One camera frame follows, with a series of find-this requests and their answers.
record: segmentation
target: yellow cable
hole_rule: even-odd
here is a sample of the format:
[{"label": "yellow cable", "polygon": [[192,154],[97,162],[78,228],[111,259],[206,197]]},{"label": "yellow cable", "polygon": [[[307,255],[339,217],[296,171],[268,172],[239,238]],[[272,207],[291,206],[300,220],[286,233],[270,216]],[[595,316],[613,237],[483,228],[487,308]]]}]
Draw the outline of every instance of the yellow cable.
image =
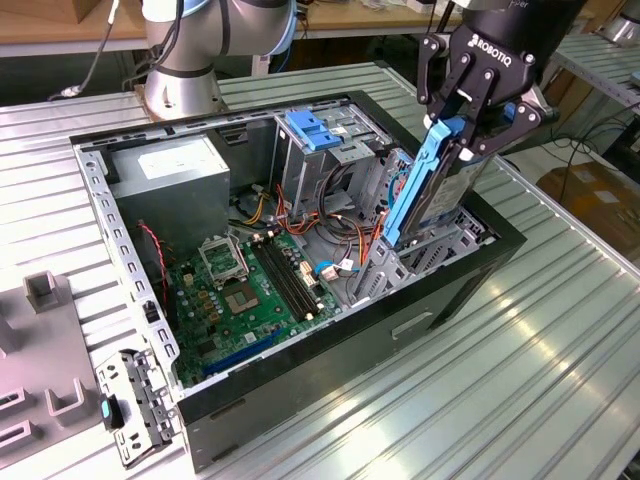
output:
[{"label": "yellow cable", "polygon": [[256,213],[253,215],[253,217],[251,217],[249,220],[243,222],[245,225],[253,225],[254,223],[256,223],[258,220],[260,220],[260,217],[262,216],[262,208],[264,206],[264,196],[260,195],[260,201],[258,202],[258,208],[256,210]]}]

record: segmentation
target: ram slot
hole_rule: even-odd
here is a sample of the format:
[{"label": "ram slot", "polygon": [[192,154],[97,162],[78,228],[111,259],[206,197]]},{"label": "ram slot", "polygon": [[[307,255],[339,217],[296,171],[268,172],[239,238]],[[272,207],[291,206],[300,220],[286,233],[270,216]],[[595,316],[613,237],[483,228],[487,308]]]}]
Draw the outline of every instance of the ram slot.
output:
[{"label": "ram slot", "polygon": [[304,303],[297,297],[295,290],[292,289],[284,279],[284,274],[278,271],[276,264],[269,258],[269,253],[267,253],[263,245],[254,245],[251,249],[260,262],[260,265],[262,265],[262,268],[264,268],[267,277],[269,277],[269,280],[275,285],[280,296],[287,303],[295,319],[297,321],[304,320],[309,310],[305,309]]},{"label": "ram slot", "polygon": [[286,272],[285,277],[289,281],[291,287],[295,289],[297,295],[304,301],[309,312],[313,314],[318,313],[319,310],[314,297],[311,296],[307,286],[302,283],[302,280],[300,280],[300,278],[295,274],[295,271],[289,265],[289,262],[287,262],[287,259],[284,257],[282,252],[273,243],[266,244],[265,248],[269,253],[269,256],[278,265],[278,268],[281,271]]}]

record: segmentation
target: metal table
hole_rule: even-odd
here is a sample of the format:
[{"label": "metal table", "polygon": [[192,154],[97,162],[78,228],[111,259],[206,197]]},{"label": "metal table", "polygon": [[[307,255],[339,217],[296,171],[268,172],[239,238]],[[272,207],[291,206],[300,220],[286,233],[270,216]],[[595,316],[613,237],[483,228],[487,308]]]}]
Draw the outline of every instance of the metal table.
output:
[{"label": "metal table", "polygon": [[[222,82],[248,107],[362,88],[415,135],[413,88],[373,64]],[[0,288],[69,276],[97,364],[137,347],[67,137],[148,119],[133,94],[0,109]],[[528,238],[460,314],[200,478],[616,478],[640,448],[640,273],[500,159],[476,189]],[[193,478],[180,441],[124,472],[96,426],[3,478]]]},{"label": "metal table", "polygon": [[640,71],[640,46],[620,48],[595,34],[568,35],[552,58],[623,106],[640,103],[640,88],[629,81]]}]

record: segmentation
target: cardboard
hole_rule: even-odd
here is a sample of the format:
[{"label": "cardboard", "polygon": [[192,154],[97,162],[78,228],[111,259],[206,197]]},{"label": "cardboard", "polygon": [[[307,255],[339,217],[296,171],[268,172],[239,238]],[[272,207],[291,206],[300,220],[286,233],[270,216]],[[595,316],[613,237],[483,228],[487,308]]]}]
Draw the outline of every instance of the cardboard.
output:
[{"label": "cardboard", "polygon": [[100,0],[0,0],[0,10],[64,23],[80,23]]},{"label": "cardboard", "polygon": [[[538,187],[558,201],[566,170],[547,173]],[[571,167],[562,206],[634,262],[640,258],[639,191],[599,162],[589,162]]]}]

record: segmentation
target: expansion slot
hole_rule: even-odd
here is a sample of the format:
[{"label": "expansion slot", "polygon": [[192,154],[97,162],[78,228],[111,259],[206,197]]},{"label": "expansion slot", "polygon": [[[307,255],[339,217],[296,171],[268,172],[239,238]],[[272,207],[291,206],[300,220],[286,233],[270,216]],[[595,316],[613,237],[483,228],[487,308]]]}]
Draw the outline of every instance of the expansion slot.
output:
[{"label": "expansion slot", "polygon": [[320,309],[286,259],[269,240],[252,245],[251,250],[289,306],[296,320],[308,320]]},{"label": "expansion slot", "polygon": [[249,345],[248,347],[243,348],[242,350],[232,353],[227,358],[223,358],[222,360],[217,361],[211,365],[207,365],[202,369],[202,375],[205,377],[207,375],[213,375],[214,373],[221,372],[229,367],[232,367],[236,363],[240,363],[247,358],[253,357],[257,355],[263,350],[266,350],[269,347],[272,347],[276,341],[276,338],[282,333],[281,330],[273,332],[268,337],[263,338],[262,340]]}]

